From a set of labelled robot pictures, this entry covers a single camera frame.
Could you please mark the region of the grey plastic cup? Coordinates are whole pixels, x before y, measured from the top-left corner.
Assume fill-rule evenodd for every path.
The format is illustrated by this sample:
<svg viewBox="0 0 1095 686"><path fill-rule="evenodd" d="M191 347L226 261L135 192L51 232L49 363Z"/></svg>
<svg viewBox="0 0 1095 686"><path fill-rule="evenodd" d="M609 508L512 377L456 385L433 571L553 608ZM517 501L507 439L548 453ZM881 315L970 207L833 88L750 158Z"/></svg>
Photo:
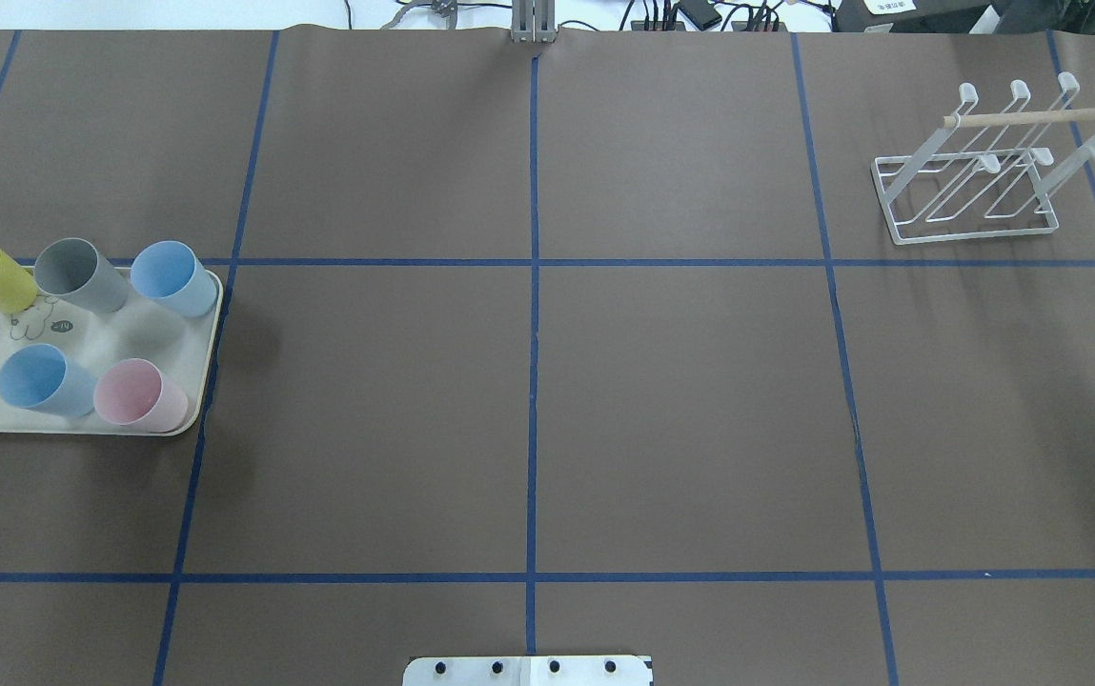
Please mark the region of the grey plastic cup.
<svg viewBox="0 0 1095 686"><path fill-rule="evenodd" d="M34 261L33 277L41 291L97 315L119 312L132 291L90 240L77 237L43 249Z"/></svg>

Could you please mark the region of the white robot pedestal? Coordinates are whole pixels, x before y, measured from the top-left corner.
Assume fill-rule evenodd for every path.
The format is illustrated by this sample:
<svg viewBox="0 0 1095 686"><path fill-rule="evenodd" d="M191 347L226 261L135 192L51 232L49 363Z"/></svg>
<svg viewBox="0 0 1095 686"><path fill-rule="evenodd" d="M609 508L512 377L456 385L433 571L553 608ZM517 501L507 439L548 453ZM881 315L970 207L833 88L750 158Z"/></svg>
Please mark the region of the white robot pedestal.
<svg viewBox="0 0 1095 686"><path fill-rule="evenodd" d="M425 656L403 685L653 685L650 656Z"/></svg>

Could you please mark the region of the aluminium frame post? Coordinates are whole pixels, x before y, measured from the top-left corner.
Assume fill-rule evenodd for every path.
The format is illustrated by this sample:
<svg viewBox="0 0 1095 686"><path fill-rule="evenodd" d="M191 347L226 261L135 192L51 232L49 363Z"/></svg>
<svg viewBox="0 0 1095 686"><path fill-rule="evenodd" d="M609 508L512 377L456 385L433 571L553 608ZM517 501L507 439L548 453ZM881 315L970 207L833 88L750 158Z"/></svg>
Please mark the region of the aluminium frame post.
<svg viewBox="0 0 1095 686"><path fill-rule="evenodd" d="M552 43L557 39L555 0L512 0L511 41L514 44Z"/></svg>

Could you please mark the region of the cream plastic tray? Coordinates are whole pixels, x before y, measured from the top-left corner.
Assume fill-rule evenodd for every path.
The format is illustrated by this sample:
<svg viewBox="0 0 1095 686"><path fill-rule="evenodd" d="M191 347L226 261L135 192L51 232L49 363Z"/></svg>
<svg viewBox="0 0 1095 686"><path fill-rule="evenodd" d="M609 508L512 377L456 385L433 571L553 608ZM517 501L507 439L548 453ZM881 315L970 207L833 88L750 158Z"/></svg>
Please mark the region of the cream plastic tray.
<svg viewBox="0 0 1095 686"><path fill-rule="evenodd" d="M199 418L223 305L196 318L174 313L132 293L111 315L91 313L41 295L18 315L0 313L0 370L8 357L33 344L51 344L94 377L129 357L151 361L187 396L185 416L168 435L185 433ZM7 404L0 395L0 434L143 435L143 428L112 425L96 413L81 418L46 415Z"/></svg>

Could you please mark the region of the blue plastic cup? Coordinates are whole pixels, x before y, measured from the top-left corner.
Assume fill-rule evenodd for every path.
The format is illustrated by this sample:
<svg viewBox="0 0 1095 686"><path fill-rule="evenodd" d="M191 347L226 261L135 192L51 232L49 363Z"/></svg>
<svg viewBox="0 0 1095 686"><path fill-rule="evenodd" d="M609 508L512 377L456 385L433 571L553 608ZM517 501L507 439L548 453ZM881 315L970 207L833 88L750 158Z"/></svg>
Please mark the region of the blue plastic cup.
<svg viewBox="0 0 1095 686"><path fill-rule="evenodd" d="M20 348L0 370L0 396L5 404L46 415L90 415L95 385L93 373L51 344Z"/></svg>
<svg viewBox="0 0 1095 686"><path fill-rule="evenodd" d="M189 245L159 240L132 260L132 289L145 298L187 318L214 308L217 286Z"/></svg>

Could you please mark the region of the pink plastic cup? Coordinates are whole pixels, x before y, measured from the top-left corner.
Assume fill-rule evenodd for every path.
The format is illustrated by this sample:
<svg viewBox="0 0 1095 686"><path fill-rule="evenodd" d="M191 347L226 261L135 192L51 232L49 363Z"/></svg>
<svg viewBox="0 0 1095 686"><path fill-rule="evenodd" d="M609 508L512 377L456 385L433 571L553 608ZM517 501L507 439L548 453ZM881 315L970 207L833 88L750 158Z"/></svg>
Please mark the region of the pink plastic cup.
<svg viewBox="0 0 1095 686"><path fill-rule="evenodd" d="M191 408L182 388L151 361L130 357L112 365L97 379L93 405L99 416L143 433L171 433Z"/></svg>

